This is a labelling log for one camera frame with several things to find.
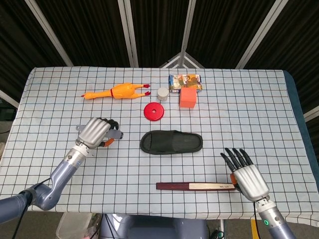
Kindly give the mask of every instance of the red frisbee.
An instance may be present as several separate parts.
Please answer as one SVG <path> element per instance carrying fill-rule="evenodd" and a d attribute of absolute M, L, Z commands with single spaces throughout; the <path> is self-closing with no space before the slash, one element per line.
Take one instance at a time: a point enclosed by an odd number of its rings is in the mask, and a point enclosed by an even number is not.
<path fill-rule="evenodd" d="M 164 108 L 157 102 L 151 102 L 144 108 L 144 116 L 150 121 L 160 120 L 164 115 Z"/>

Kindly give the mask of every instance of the red cube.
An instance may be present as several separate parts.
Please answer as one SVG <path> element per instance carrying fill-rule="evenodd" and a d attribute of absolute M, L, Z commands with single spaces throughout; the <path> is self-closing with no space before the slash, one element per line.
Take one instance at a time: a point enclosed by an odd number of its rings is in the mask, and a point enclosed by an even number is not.
<path fill-rule="evenodd" d="M 196 104 L 197 90 L 195 88 L 182 88 L 179 93 L 179 107 L 194 108 Z"/>

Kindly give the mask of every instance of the white container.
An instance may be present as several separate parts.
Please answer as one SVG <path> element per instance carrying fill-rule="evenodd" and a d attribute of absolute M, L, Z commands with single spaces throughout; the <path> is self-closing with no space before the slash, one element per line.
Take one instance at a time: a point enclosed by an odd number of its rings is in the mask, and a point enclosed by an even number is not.
<path fill-rule="evenodd" d="M 158 89 L 158 99 L 160 101 L 166 101 L 167 97 L 168 97 L 168 94 L 169 94 L 169 90 L 168 89 L 163 88 L 163 87 Z"/>
<path fill-rule="evenodd" d="M 58 239 L 83 239 L 92 213 L 63 213 L 56 230 Z"/>

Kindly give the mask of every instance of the wooden stick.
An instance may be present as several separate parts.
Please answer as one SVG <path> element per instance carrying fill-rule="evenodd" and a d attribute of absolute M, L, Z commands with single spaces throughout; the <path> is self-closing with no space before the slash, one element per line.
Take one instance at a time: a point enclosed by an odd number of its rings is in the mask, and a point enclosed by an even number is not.
<path fill-rule="evenodd" d="M 231 183 L 156 183 L 159 190 L 177 191 L 231 191 L 235 187 Z"/>

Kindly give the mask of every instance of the yellow rubber chicken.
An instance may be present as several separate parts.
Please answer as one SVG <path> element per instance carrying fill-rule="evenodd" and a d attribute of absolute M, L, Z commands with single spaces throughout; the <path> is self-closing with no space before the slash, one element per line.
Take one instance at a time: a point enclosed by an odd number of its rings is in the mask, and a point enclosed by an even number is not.
<path fill-rule="evenodd" d="M 98 97 L 113 97 L 115 99 L 135 99 L 141 96 L 149 96 L 151 93 L 150 91 L 147 91 L 142 94 L 136 94 L 135 89 L 145 87 L 148 88 L 150 87 L 149 84 L 145 85 L 135 85 L 132 83 L 123 83 L 116 85 L 112 89 L 108 91 L 103 91 L 103 92 L 87 92 L 82 97 L 84 99 L 89 100 L 89 99 L 95 99 Z"/>

